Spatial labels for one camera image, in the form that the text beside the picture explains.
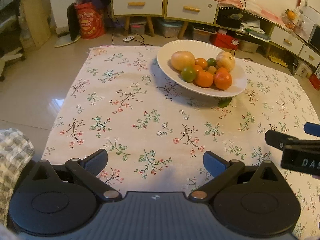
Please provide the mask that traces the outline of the red-orange tomato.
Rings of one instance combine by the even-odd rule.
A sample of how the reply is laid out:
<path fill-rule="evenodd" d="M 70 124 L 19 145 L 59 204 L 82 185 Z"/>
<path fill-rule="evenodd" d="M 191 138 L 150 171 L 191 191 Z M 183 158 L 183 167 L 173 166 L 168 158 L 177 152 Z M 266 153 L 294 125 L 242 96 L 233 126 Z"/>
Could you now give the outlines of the red-orange tomato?
<path fill-rule="evenodd" d="M 226 68 L 223 68 L 223 67 L 217 69 L 217 72 L 229 73 L 229 71 Z"/>

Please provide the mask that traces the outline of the orange mandarin with stem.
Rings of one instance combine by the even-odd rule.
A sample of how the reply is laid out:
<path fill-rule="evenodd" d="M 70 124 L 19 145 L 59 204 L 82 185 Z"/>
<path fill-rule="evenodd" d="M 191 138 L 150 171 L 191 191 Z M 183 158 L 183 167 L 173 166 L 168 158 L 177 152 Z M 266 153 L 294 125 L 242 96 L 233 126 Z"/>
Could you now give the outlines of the orange mandarin with stem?
<path fill-rule="evenodd" d="M 209 88 L 214 83 L 214 76 L 210 72 L 200 71 L 194 79 L 195 85 L 202 88 Z"/>

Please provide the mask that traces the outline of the pale streaked melon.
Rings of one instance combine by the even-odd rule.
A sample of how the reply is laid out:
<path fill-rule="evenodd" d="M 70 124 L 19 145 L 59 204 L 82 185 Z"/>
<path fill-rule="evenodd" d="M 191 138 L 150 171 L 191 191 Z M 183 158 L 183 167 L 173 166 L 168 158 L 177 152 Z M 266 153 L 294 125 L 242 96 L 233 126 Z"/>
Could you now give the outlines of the pale streaked melon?
<path fill-rule="evenodd" d="M 216 57 L 216 68 L 225 68 L 228 72 L 231 72 L 235 67 L 235 59 L 231 53 L 227 51 L 221 51 Z"/>

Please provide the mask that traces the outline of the green tomato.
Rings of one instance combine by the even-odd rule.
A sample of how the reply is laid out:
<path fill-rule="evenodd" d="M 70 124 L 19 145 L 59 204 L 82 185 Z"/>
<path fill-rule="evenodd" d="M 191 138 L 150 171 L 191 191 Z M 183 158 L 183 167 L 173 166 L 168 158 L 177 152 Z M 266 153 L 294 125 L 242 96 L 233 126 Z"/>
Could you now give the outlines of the green tomato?
<path fill-rule="evenodd" d="M 197 72 L 193 67 L 185 67 L 181 70 L 181 77 L 185 82 L 193 82 L 197 77 Z"/>

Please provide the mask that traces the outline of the large pale round melon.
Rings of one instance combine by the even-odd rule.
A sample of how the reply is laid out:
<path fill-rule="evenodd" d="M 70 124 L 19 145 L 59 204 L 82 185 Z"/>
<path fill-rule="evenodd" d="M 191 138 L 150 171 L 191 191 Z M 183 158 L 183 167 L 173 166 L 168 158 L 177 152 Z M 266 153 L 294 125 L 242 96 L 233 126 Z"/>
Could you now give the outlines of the large pale round melon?
<path fill-rule="evenodd" d="M 182 71 L 185 67 L 193 66 L 195 57 L 193 53 L 189 51 L 176 51 L 172 54 L 170 63 L 174 69 Z"/>

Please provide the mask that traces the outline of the floral white tablecloth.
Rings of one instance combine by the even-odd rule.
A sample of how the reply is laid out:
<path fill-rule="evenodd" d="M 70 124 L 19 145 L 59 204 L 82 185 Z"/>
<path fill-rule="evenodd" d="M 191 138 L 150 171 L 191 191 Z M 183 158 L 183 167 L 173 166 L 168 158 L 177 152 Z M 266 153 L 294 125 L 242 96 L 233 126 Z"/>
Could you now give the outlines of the floral white tablecloth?
<path fill-rule="evenodd" d="M 265 142 L 271 129 L 300 139 L 318 116 L 289 74 L 236 59 L 247 76 L 233 97 L 194 93 L 170 80 L 157 62 L 160 47 L 92 48 L 57 115 L 43 157 L 51 164 L 84 159 L 98 149 L 108 163 L 98 178 L 121 193 L 190 194 L 213 176 L 211 151 L 248 166 L 282 152 Z"/>

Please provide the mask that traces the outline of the low tv shelf unit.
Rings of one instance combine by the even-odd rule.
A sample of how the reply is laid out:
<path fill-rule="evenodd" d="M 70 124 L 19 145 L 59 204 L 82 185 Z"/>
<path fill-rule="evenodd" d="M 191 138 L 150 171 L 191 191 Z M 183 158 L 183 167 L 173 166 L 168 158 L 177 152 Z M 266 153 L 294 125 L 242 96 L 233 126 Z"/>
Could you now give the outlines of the low tv shelf unit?
<path fill-rule="evenodd" d="M 266 45 L 267 51 L 270 51 L 274 46 L 299 57 L 313 68 L 319 67 L 319 51 L 317 49 L 284 25 L 249 12 L 243 5 L 236 7 L 231 4 L 219 3 L 214 23 L 218 27 L 232 30 L 238 35 L 246 35 L 260 40 Z"/>

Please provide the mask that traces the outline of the orange tomato plate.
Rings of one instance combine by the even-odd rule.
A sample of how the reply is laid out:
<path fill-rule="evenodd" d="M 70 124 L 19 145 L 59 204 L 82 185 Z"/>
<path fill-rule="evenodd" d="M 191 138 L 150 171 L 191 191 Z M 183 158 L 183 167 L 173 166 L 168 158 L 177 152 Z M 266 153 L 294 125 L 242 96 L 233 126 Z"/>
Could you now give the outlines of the orange tomato plate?
<path fill-rule="evenodd" d="M 195 64 L 200 66 L 202 69 L 206 69 L 208 67 L 208 62 L 204 58 L 197 58 L 195 59 Z"/>
<path fill-rule="evenodd" d="M 196 74 L 199 74 L 203 71 L 202 67 L 196 64 L 193 65 L 193 69 L 195 70 Z"/>

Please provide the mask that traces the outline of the orange tomato back plate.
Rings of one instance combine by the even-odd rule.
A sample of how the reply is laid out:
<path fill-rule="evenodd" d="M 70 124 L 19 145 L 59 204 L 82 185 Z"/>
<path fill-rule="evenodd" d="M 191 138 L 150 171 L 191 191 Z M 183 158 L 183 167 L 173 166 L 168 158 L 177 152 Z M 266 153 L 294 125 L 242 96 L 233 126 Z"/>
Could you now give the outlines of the orange tomato back plate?
<path fill-rule="evenodd" d="M 208 67 L 208 62 L 204 58 L 197 58 L 195 59 L 195 64 L 200 66 L 202 69 L 206 69 Z"/>

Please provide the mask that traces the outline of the orange on fruit stand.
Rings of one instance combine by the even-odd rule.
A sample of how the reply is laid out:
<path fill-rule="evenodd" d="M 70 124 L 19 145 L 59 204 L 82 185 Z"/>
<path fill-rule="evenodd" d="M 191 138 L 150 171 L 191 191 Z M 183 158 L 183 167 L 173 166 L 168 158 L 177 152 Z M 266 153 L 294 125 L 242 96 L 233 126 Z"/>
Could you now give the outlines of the orange on fruit stand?
<path fill-rule="evenodd" d="M 285 14 L 286 14 L 287 18 L 288 18 L 289 20 L 291 20 L 291 21 L 294 21 L 295 18 L 296 18 L 296 13 L 295 13 L 293 10 L 287 9 L 287 10 L 285 11 Z"/>

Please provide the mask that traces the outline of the white office chair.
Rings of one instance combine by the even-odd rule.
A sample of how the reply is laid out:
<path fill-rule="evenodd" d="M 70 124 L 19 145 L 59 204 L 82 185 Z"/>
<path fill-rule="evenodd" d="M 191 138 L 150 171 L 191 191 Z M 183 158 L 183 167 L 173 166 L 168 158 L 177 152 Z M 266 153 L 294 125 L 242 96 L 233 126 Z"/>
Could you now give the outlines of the white office chair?
<path fill-rule="evenodd" d="M 3 82 L 5 80 L 5 76 L 3 75 L 3 70 L 5 67 L 5 64 L 11 61 L 15 61 L 15 60 L 21 60 L 24 61 L 25 60 L 25 56 L 19 52 L 19 50 L 14 50 L 11 51 L 9 53 L 4 54 L 1 57 L 1 61 L 0 61 L 0 68 L 1 68 L 1 82 Z"/>

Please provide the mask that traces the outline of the pink cloth on shelf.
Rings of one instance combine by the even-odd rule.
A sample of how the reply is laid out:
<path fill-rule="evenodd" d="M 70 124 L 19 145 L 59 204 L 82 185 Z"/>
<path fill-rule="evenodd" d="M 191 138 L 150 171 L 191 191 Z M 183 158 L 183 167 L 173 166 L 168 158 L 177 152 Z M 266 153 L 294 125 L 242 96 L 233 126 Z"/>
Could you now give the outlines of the pink cloth on shelf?
<path fill-rule="evenodd" d="M 265 7 L 259 5 L 255 0 L 214 0 L 214 1 L 218 1 L 219 6 L 222 6 L 222 7 L 235 7 L 238 9 L 244 9 L 245 12 L 249 12 L 253 15 L 264 18 L 283 29 L 286 29 L 284 22 L 279 16 L 267 10 Z"/>

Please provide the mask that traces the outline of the right white drawer cabinet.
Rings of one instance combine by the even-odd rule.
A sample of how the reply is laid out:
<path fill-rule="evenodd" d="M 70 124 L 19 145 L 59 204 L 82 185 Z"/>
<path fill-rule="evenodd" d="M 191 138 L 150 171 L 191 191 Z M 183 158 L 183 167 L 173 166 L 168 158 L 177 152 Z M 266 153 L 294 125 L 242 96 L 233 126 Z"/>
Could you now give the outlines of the right white drawer cabinet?
<path fill-rule="evenodd" d="M 213 26 L 219 11 L 215 0 L 164 0 L 163 17 L 182 22 L 178 38 L 182 39 L 189 23 Z"/>

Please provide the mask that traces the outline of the white drawer cabinet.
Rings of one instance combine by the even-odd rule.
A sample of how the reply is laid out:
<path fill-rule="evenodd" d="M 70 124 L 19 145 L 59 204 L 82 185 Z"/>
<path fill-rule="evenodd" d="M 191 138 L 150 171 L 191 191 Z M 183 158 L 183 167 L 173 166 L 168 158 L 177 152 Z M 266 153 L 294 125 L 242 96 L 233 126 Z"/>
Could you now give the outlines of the white drawer cabinet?
<path fill-rule="evenodd" d="M 219 11 L 215 0 L 164 0 L 163 17 L 182 22 L 178 38 L 182 39 L 189 23 L 213 26 Z"/>
<path fill-rule="evenodd" d="M 155 35 L 152 19 L 163 16 L 165 0 L 111 0 L 114 18 L 124 19 L 124 35 L 128 35 L 132 17 L 145 17 L 150 36 Z"/>

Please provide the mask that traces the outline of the left white drawer cabinet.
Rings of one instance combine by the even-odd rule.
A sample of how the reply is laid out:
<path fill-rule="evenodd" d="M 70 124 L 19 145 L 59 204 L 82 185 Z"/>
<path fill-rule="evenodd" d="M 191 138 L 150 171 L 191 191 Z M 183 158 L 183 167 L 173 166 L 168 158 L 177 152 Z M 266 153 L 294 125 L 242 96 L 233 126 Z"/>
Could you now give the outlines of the left white drawer cabinet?
<path fill-rule="evenodd" d="M 155 35 L 152 19 L 163 16 L 165 0 L 111 0 L 114 18 L 124 19 L 124 35 L 128 35 L 132 17 L 145 17 L 150 36 Z"/>

